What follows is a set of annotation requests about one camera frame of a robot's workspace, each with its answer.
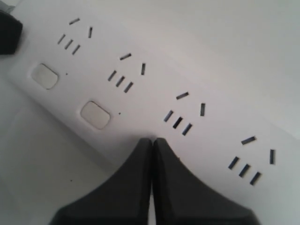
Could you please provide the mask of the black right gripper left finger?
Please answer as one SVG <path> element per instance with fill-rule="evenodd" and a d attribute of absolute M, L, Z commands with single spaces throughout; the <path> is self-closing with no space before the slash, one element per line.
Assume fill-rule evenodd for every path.
<path fill-rule="evenodd" d="M 52 225 L 146 225 L 151 194 L 152 141 L 141 138 L 102 185 L 57 211 Z"/>

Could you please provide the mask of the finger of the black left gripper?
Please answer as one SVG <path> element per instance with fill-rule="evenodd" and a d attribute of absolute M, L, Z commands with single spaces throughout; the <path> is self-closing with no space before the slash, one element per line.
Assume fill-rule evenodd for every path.
<path fill-rule="evenodd" d="M 0 54 L 16 52 L 21 38 L 23 24 L 7 12 L 0 11 Z"/>

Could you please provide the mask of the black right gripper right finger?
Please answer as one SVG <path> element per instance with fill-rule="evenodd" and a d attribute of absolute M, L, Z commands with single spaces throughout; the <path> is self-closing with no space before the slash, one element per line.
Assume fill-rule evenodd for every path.
<path fill-rule="evenodd" d="M 257 225 L 252 212 L 201 182 L 164 138 L 153 143 L 152 188 L 158 225 Z"/>

